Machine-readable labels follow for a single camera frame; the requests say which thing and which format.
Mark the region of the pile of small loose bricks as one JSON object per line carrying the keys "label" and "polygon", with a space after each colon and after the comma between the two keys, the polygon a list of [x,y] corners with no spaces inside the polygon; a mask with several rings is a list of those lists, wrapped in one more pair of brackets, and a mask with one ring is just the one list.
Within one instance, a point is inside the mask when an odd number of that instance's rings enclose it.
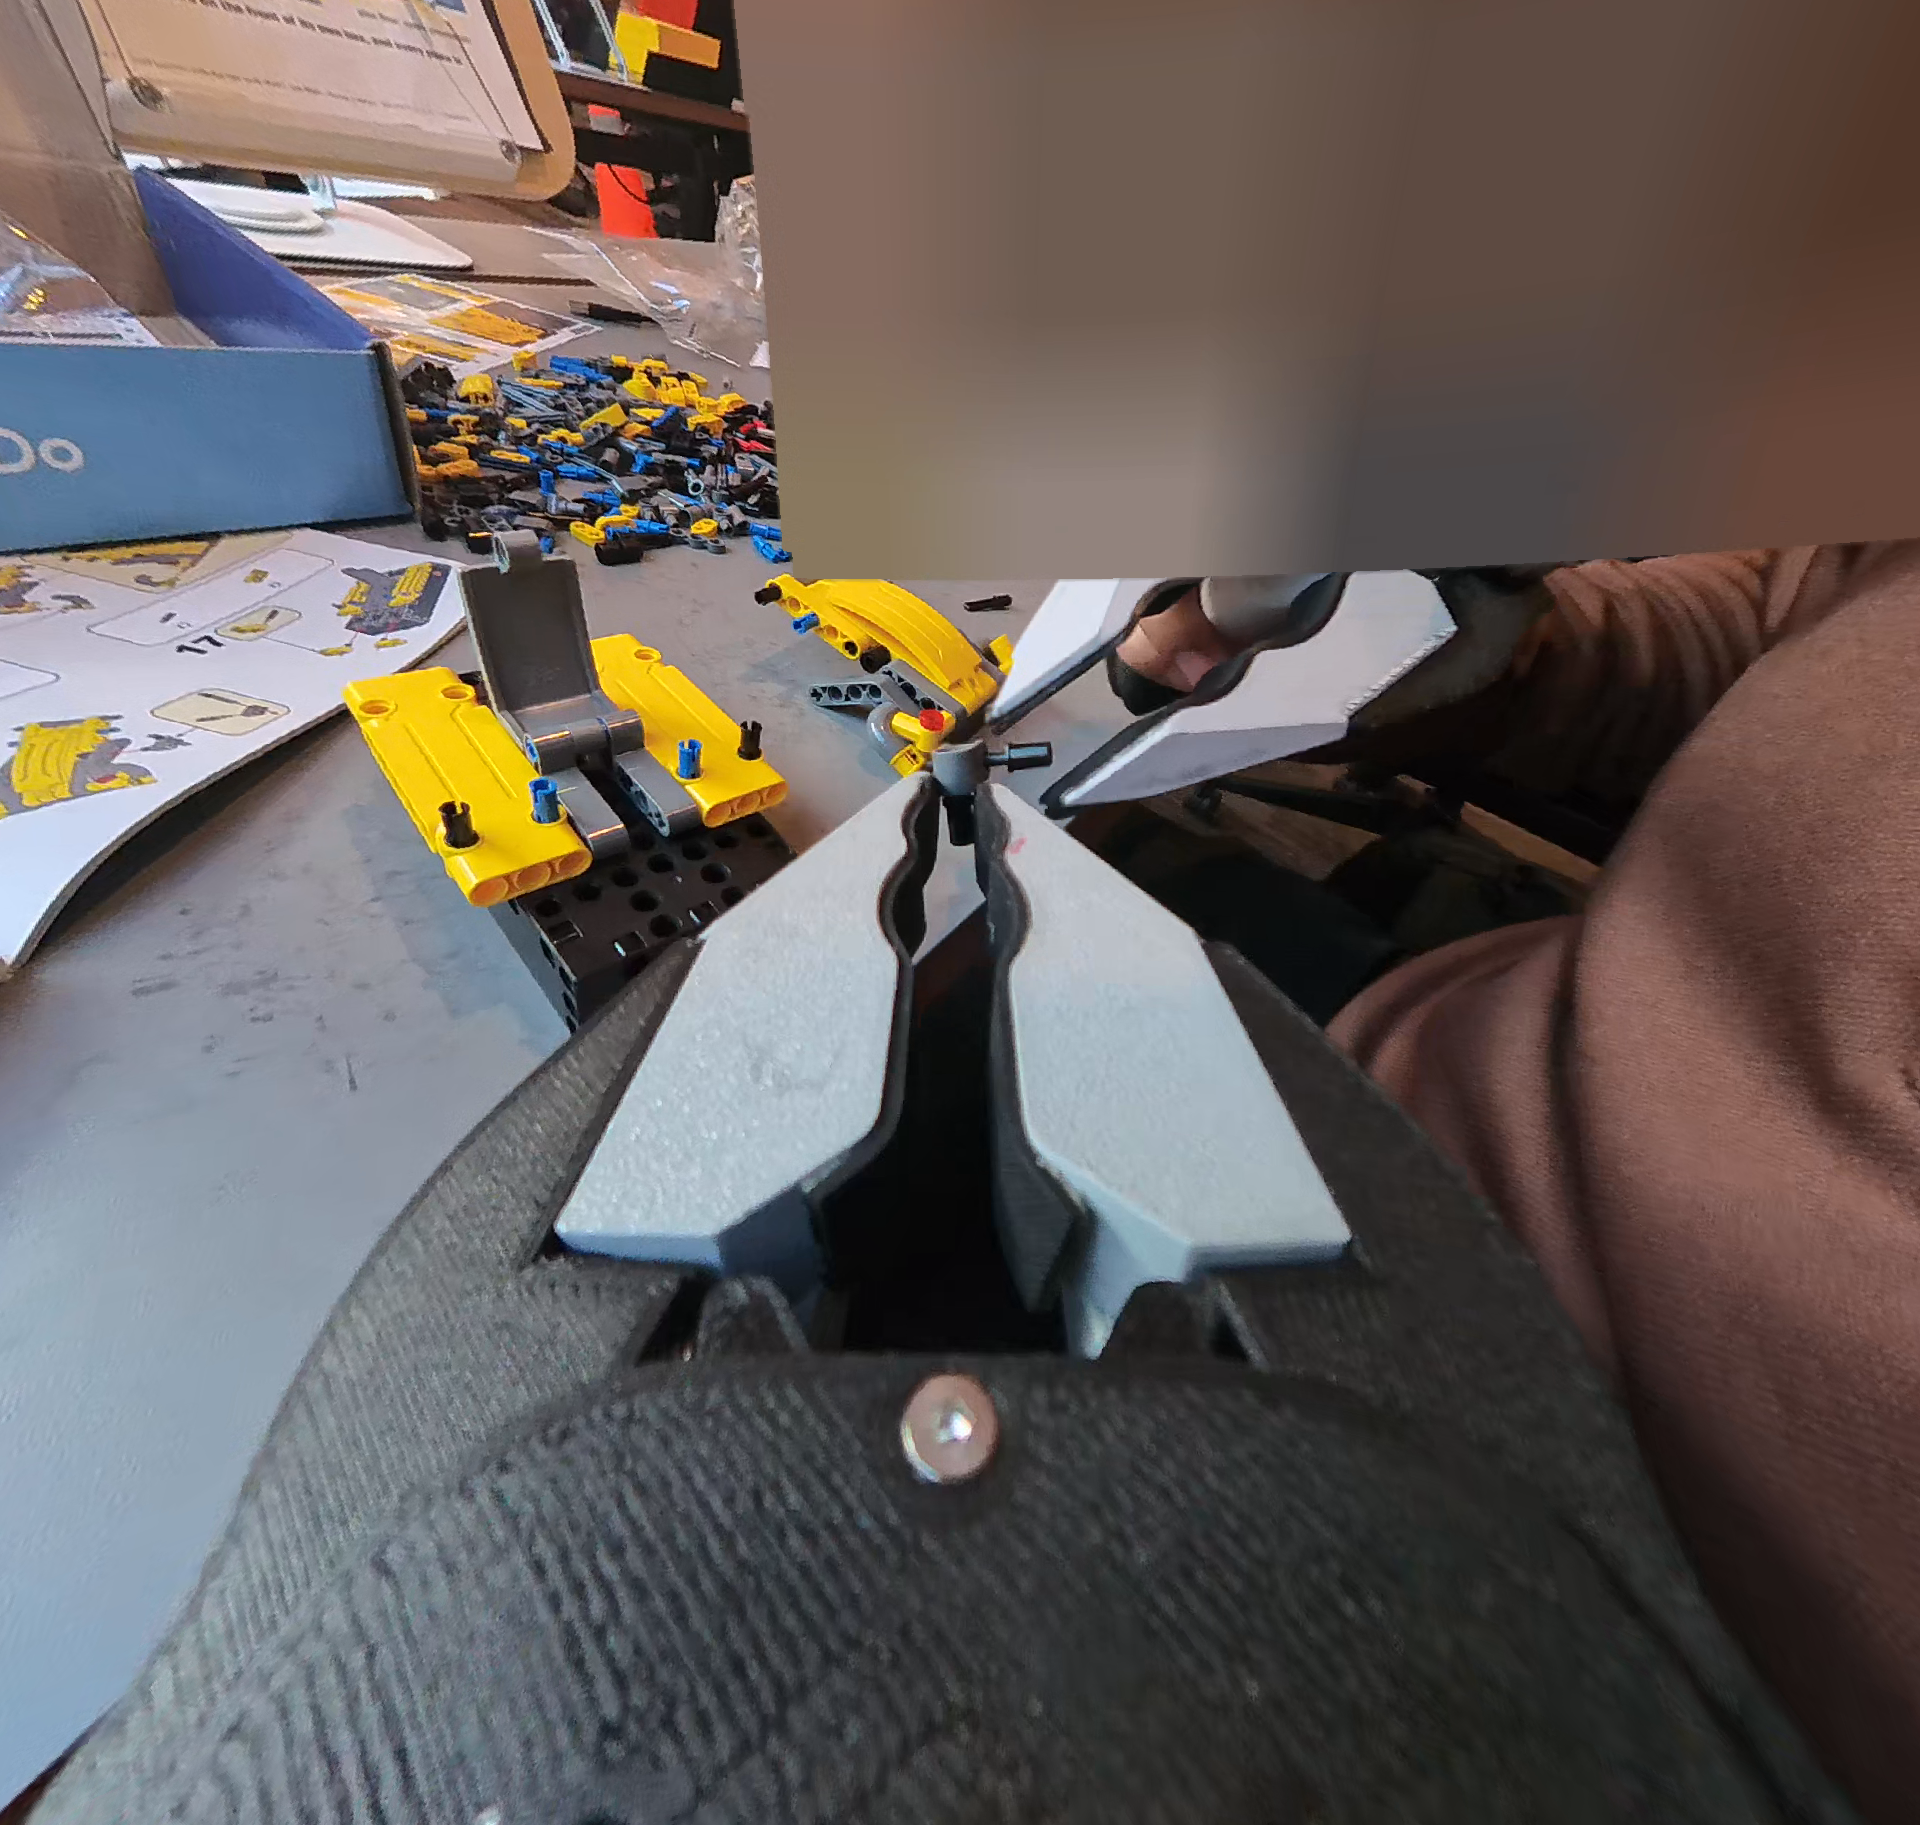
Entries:
{"label": "pile of small loose bricks", "polygon": [[397,375],[429,542],[487,557],[524,532],[604,566],[745,542],[790,562],[771,402],[711,393],[664,359],[518,354],[504,372],[413,355]]}

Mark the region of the person's right hand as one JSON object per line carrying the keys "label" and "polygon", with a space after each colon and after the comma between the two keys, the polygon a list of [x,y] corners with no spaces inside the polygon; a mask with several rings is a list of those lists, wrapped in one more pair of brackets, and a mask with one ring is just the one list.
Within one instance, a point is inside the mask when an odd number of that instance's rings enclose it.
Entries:
{"label": "person's right hand", "polygon": [[1129,713],[1144,715],[1184,697],[1242,649],[1213,624],[1201,595],[1198,582],[1163,591],[1108,651],[1108,684]]}

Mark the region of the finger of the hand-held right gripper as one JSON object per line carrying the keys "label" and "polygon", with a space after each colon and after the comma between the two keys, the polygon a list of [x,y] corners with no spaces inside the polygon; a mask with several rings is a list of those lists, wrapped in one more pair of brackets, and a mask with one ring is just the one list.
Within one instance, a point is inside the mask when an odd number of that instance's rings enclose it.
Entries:
{"label": "finger of the hand-held right gripper", "polygon": [[1062,578],[1019,631],[985,725],[1012,731],[1029,712],[1103,664],[1141,613],[1176,601],[1199,578]]}
{"label": "finger of the hand-held right gripper", "polygon": [[1129,721],[1059,775],[1039,804],[1070,819],[1325,747],[1452,635],[1452,614],[1423,572],[1321,578],[1288,613],[1281,635]]}

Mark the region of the clear acrylic display stand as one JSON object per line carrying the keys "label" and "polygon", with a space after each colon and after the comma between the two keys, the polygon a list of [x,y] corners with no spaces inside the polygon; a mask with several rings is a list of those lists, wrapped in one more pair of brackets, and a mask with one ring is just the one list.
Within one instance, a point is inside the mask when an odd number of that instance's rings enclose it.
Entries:
{"label": "clear acrylic display stand", "polygon": [[531,0],[542,42],[557,71],[628,80],[602,0]]}

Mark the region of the dark background table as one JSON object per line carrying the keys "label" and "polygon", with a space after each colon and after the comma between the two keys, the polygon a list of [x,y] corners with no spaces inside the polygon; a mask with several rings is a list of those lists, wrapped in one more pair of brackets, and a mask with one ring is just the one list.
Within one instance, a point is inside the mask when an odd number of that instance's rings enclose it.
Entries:
{"label": "dark background table", "polygon": [[662,235],[713,243],[722,199],[755,171],[750,121],[711,106],[589,71],[557,73],[580,166],[614,166],[666,179]]}

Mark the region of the red yellow block model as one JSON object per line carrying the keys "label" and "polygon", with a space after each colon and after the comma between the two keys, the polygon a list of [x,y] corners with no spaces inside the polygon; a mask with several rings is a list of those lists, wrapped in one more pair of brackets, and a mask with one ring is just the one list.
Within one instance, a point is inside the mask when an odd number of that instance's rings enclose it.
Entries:
{"label": "red yellow block model", "polygon": [[644,91],[725,108],[744,96],[732,0],[620,0],[614,42]]}

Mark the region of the white rounded tray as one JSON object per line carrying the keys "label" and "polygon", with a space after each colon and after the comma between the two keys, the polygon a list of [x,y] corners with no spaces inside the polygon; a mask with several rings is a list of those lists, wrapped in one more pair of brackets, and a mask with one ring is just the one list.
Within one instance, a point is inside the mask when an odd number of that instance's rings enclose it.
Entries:
{"label": "white rounded tray", "polygon": [[295,266],[469,272],[469,253],[377,206],[307,191],[156,176],[262,250]]}

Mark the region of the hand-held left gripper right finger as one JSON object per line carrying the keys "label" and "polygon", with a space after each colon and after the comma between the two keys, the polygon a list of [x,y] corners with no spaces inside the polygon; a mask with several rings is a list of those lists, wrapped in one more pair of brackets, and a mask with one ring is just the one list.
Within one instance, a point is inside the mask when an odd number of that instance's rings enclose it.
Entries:
{"label": "hand-held left gripper right finger", "polygon": [[1019,1301],[1097,1359],[1135,1289],[1336,1261],[1350,1228],[1199,939],[982,790],[995,1211]]}

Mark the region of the person's black trousers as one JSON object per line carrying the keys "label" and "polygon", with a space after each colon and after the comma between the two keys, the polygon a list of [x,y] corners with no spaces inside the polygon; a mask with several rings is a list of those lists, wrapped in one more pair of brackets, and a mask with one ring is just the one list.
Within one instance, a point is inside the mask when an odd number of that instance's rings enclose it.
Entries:
{"label": "person's black trousers", "polygon": [[1311,1022],[1329,1024],[1409,954],[1350,901],[1241,838],[1141,806],[1079,815],[1070,834],[1201,940],[1239,951]]}

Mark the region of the open instruction booklet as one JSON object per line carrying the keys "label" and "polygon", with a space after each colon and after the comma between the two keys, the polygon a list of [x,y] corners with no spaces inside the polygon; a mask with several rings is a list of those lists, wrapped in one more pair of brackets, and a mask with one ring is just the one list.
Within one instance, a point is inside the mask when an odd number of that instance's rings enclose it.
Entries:
{"label": "open instruction booklet", "polygon": [[419,664],[457,567],[310,529],[1,560],[1,962],[171,806]]}

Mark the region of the grey connector with black pins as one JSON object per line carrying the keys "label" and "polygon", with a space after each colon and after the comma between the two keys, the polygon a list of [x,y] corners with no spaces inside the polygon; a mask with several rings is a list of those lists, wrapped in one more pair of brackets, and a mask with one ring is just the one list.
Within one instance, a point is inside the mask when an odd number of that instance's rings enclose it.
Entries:
{"label": "grey connector with black pins", "polygon": [[992,771],[1029,771],[1051,765],[1050,741],[990,746],[985,740],[949,741],[930,755],[930,775],[939,786],[946,840],[957,849],[975,845],[972,798]]}

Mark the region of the clear plastic bag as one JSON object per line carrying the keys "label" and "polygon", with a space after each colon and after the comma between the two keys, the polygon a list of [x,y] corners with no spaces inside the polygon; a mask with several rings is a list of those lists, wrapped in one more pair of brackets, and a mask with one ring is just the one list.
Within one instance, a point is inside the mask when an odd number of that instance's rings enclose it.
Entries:
{"label": "clear plastic bag", "polygon": [[734,366],[770,366],[765,284],[756,250],[728,243],[606,237],[538,228],[545,260],[622,310],[664,328],[672,343]]}

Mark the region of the yellow printed sticker sheet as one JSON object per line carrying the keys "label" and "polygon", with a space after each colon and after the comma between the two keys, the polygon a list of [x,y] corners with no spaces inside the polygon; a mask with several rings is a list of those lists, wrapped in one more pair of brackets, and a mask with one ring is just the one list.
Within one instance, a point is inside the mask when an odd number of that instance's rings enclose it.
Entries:
{"label": "yellow printed sticker sheet", "polygon": [[496,370],[523,352],[554,349],[586,330],[580,318],[437,277],[330,277],[319,282],[319,293],[385,343],[397,361],[422,355],[469,372]]}

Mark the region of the grey desk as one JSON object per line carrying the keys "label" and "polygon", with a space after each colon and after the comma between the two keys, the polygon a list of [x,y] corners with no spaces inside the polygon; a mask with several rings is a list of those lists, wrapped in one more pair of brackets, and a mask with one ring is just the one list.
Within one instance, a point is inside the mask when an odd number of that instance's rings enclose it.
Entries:
{"label": "grey desk", "polygon": [[331,1302],[562,1044],[343,715],[128,842],[5,982],[5,1798],[128,1685]]}

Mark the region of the blue cardboard box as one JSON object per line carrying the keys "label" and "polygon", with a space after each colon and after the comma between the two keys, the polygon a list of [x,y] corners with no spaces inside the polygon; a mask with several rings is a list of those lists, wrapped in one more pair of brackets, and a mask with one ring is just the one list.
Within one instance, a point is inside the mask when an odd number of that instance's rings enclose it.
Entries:
{"label": "blue cardboard box", "polygon": [[385,349],[152,171],[88,109],[17,106],[1,212],[82,266],[156,348],[5,348],[1,545],[51,551],[409,517]]}

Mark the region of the black yellow toy base assembly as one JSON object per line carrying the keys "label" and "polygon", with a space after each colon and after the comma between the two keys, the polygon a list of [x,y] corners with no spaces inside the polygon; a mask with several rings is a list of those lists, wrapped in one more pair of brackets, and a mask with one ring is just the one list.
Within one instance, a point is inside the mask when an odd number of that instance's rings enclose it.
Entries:
{"label": "black yellow toy base assembly", "polygon": [[460,575],[478,669],[345,691],[377,770],[462,898],[578,1031],[668,945],[795,856],[785,777],[632,635],[592,639],[578,570],[527,529]]}

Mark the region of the yellow grey toy hood assembly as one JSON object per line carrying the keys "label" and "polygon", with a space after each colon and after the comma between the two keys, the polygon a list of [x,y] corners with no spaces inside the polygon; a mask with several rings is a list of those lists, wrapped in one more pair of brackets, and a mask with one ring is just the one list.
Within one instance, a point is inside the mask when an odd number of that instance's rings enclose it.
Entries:
{"label": "yellow grey toy hood assembly", "polygon": [[975,732],[1013,669],[1009,639],[977,643],[890,580],[777,575],[752,599],[847,662],[847,672],[808,686],[808,703],[862,718],[900,777],[923,771],[942,743]]}

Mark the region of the black office chair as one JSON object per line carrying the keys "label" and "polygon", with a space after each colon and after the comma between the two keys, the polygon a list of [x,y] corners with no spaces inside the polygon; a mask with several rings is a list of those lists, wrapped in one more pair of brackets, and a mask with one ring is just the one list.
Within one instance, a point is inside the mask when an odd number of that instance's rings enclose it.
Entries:
{"label": "black office chair", "polygon": [[[1227,775],[1183,795],[1211,828],[1280,836],[1319,849],[1321,888],[1406,954],[1507,926],[1579,915],[1592,873],[1582,858],[1427,785],[1380,771]],[[1330,834],[1341,852],[1330,854]]]}

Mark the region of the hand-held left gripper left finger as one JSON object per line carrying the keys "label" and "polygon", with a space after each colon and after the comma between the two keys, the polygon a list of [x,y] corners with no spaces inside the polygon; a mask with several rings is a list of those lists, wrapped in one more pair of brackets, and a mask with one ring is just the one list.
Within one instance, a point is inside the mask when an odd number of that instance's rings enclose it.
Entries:
{"label": "hand-held left gripper left finger", "polygon": [[900,1122],[939,798],[897,782],[710,928],[557,1240],[717,1276],[824,1275],[814,1209]]}

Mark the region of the clear bag with blue parts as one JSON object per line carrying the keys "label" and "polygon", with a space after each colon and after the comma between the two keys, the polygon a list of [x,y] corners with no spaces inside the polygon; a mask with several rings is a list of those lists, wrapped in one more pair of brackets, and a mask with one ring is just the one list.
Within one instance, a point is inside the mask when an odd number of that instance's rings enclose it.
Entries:
{"label": "clear bag with blue parts", "polygon": [[1,215],[5,348],[156,348],[152,330],[82,266]]}

